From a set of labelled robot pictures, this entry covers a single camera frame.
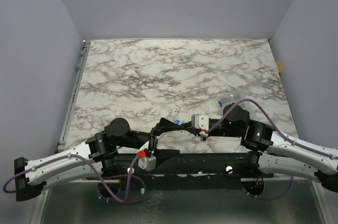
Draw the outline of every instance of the red cap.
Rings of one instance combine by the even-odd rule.
[[[138,158],[143,158],[143,157],[146,157],[146,152],[144,152],[144,151],[139,151],[138,153],[137,153],[137,156],[138,156]]]

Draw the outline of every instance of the metal frame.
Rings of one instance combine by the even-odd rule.
[[[65,122],[63,124],[63,128],[62,128],[62,133],[58,142],[58,148],[57,148],[57,152],[62,152],[65,148],[65,140],[67,138],[68,132],[69,132],[69,128],[70,128],[70,121],[71,118],[73,116],[73,112],[75,109],[75,103],[76,103],[76,99],[78,96],[78,92],[79,92],[79,88],[80,88],[80,83],[81,83],[81,79],[83,76],[83,72],[85,69],[85,64],[86,64],[86,60],[87,60],[87,56],[88,56],[88,51],[90,48],[90,41],[85,41],[84,40],[84,46],[83,46],[83,50],[81,52],[80,55],[80,59],[79,59],[79,63],[78,63],[78,67],[77,67],[77,76],[76,76],[76,81],[73,87],[73,92],[71,95],[71,99],[69,102],[69,106],[68,106],[68,110],[67,110],[67,114],[66,114],[66,119]],[[266,180],[288,180],[289,176],[286,175],[276,175],[275,178],[266,178]],[[242,179],[243,181],[250,181],[252,179]],[[75,180],[72,182],[97,182],[95,180]],[[334,224],[334,220],[330,211],[330,208],[328,206],[326,197],[324,195],[324,189],[321,187],[320,184],[313,182],[313,187],[314,187],[314,191],[318,200],[318,204],[321,210],[321,213],[323,215],[324,221],[326,224]],[[43,211],[44,211],[44,207],[47,201],[47,197],[48,197],[48,192],[49,190],[43,191],[42,194],[40,196],[38,196],[36,198],[36,203],[34,206],[34,210],[33,210],[33,214],[32,214],[32,218],[30,221],[30,224],[39,224],[41,223],[42,220],[42,216],[43,216]]]
[[[83,72],[85,70],[85,64],[86,64],[86,61],[87,61],[89,48],[90,48],[90,41],[85,41],[84,46],[83,46],[83,50],[81,51],[79,63],[78,63],[78,66],[77,66],[78,73],[76,75],[76,80],[75,80],[75,84],[74,84],[74,87],[73,87],[73,92],[72,92],[71,99],[70,99],[70,102],[69,102],[69,105],[68,105],[65,122],[64,122],[63,127],[62,127],[62,133],[61,133],[61,136],[60,136],[60,139],[59,139],[57,152],[61,152],[65,148],[65,141],[67,139],[69,128],[70,128],[70,122],[71,122],[71,119],[73,117],[73,112],[74,112],[74,109],[75,109],[75,103],[76,103],[76,99],[78,97]]]

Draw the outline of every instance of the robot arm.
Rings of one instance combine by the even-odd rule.
[[[155,184],[149,180],[157,189],[164,185],[168,189],[168,186],[177,184],[183,189],[184,183],[177,178],[178,174],[185,175],[186,179],[192,179],[192,174],[216,174],[204,184],[210,182],[212,188],[229,188],[224,177],[226,181],[239,181],[237,185],[240,185],[242,178],[279,173],[320,182],[326,189],[338,192],[338,150],[301,141],[275,127],[250,120],[248,111],[238,104],[226,106],[221,119],[193,115],[191,122],[176,125],[161,118],[150,133],[133,131],[127,120],[116,118],[104,131],[72,149],[33,161],[18,158],[14,162],[16,199],[28,200],[57,183],[96,176],[88,163],[94,164],[99,175],[103,176],[129,173],[127,168],[135,155],[118,154],[117,146],[140,149],[135,172],[143,179],[147,180],[151,175],[174,175],[174,179],[179,179],[172,184],[165,182],[167,177],[161,178],[163,183],[161,179],[156,179]],[[242,154],[180,154],[178,150],[158,149],[157,137],[175,130],[186,130],[200,136],[202,141],[210,136],[241,137],[241,145],[252,151]]]

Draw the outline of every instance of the wire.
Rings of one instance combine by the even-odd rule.
[[[113,199],[111,199],[110,201],[114,201],[114,202],[117,202],[117,203],[122,203],[122,204],[131,204],[131,203],[137,203],[137,202],[141,202],[144,200],[144,194],[143,196],[138,199],[138,200],[135,200],[135,201],[127,201],[128,199],[128,196],[129,196],[129,190],[130,190],[130,179],[133,177],[133,178],[136,178],[138,179],[139,181],[141,181],[142,185],[144,186],[144,189],[146,190],[146,186],[145,186],[145,183],[142,181],[141,178],[138,178],[137,176],[134,176],[132,175],[132,170],[133,170],[133,167],[136,163],[136,161],[138,160],[138,156],[136,155],[135,158],[133,159],[132,161],[132,164],[130,165],[130,169],[129,169],[129,173],[127,175],[118,175],[116,176],[117,178],[118,177],[127,177],[127,186],[126,186],[126,194],[125,194],[125,197],[123,199],[120,199],[118,198],[112,191],[111,189],[108,187],[107,183],[104,181],[104,179],[102,178],[102,176],[99,174],[99,172],[95,169],[95,167],[89,162],[87,161],[84,157],[82,157],[81,155],[77,155],[77,154],[71,154],[70,155],[71,157],[75,157],[75,158],[78,158],[78,159],[81,159],[83,162],[85,162],[92,170],[93,172],[95,173],[95,175],[97,176],[97,178],[101,181],[102,185],[106,188],[106,190],[109,192],[109,194],[111,195],[111,197]],[[60,157],[57,157],[57,158],[54,158],[52,160],[49,160],[49,161],[46,161],[44,163],[41,163],[39,165],[37,165],[35,168],[38,169],[40,167],[43,167],[45,165],[48,165],[48,164],[51,164],[53,162],[56,162],[56,161],[59,161],[59,160],[62,160],[62,159],[65,159],[65,158],[68,158],[68,155],[64,155],[64,156],[60,156]],[[25,171],[22,171],[20,173],[17,173],[16,175],[12,176],[11,178],[9,178],[4,186],[3,186],[3,191],[5,193],[15,193],[16,191],[9,191],[7,190],[7,185],[12,182],[15,178],[23,175],[23,174],[26,174],[28,172],[31,172],[32,171],[32,168],[30,169],[27,169]]]
[[[115,178],[123,178],[123,177],[126,177],[128,175],[114,175],[114,176],[108,176],[108,177],[105,177],[103,179],[115,179]],[[144,192],[143,192],[143,196],[141,198],[139,198],[138,200],[134,200],[134,201],[127,201],[125,202],[125,204],[134,204],[134,203],[139,203],[139,202],[142,202],[144,199],[145,199],[145,193],[146,193],[146,184],[144,183],[144,181],[139,178],[138,176],[135,176],[135,175],[131,175],[132,178],[135,178],[137,180],[139,180],[141,182],[141,184],[143,185],[144,187]],[[108,201],[111,201],[111,202],[116,202],[116,200],[112,199],[112,198],[105,198],[104,196],[102,196],[101,194],[101,191],[98,189],[97,190],[98,194],[100,195],[99,199],[104,199],[104,200],[108,200]]]
[[[319,151],[319,150],[316,150],[316,149],[313,149],[311,147],[308,147],[308,146],[305,146],[303,144],[300,144],[298,142],[295,142],[293,141],[292,139],[289,138],[289,136],[285,136],[279,129],[278,127],[276,126],[276,124],[272,121],[272,119],[269,117],[269,115],[265,112],[265,110],[254,100],[252,99],[249,99],[249,98],[245,98],[245,99],[242,99],[242,100],[239,100],[237,102],[235,102],[228,110],[226,113],[224,113],[224,115],[220,118],[220,120],[218,120],[208,131],[206,131],[205,133],[206,134],[209,134],[211,133],[215,128],[217,128],[222,122],[223,120],[233,111],[233,109],[236,108],[236,106],[238,106],[239,104],[241,104],[242,102],[245,102],[245,101],[249,101],[253,104],[255,104],[259,109],[260,111],[262,111],[262,113],[264,114],[264,116],[269,120],[269,122],[271,123],[271,125],[273,126],[273,128],[276,130],[276,132],[283,138],[285,139],[286,141],[292,143],[293,145],[296,145],[296,146],[299,146],[300,148],[303,148],[303,149],[306,149],[308,151],[311,151],[313,153],[316,153],[316,154],[320,154],[320,155],[323,155],[323,156],[326,156],[326,157],[330,157],[330,158],[335,158],[335,159],[338,159],[338,156],[333,156],[331,154],[327,154],[327,153],[324,153],[322,151]]]
[[[286,195],[288,195],[290,193],[293,186],[294,186],[294,177],[291,176],[289,188],[284,193],[282,193],[281,195],[278,195],[278,196],[275,196],[275,197],[272,197],[272,198],[261,198],[259,196],[255,196],[255,195],[250,194],[244,187],[242,187],[242,188],[247,193],[247,195],[252,197],[252,198],[270,201],[270,200],[277,200],[277,199],[281,199],[281,198],[285,197]]]
[[[262,181],[263,181],[262,175],[259,175],[259,177],[257,177],[257,180],[256,180],[256,185],[258,185],[258,180],[259,180],[260,178],[262,178]]]

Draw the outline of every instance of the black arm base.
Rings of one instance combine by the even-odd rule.
[[[20,157],[14,160],[14,173],[18,174],[25,170],[27,164],[27,159]],[[31,186],[28,184],[28,179],[25,175],[21,175],[15,179],[15,190],[16,190],[16,200],[26,201],[33,199],[41,194],[42,188],[46,185],[46,182],[43,182],[36,186]]]
[[[326,175],[322,171],[318,170],[318,172],[315,173],[315,176],[320,180],[322,187],[329,191],[338,192],[338,173],[334,175]]]

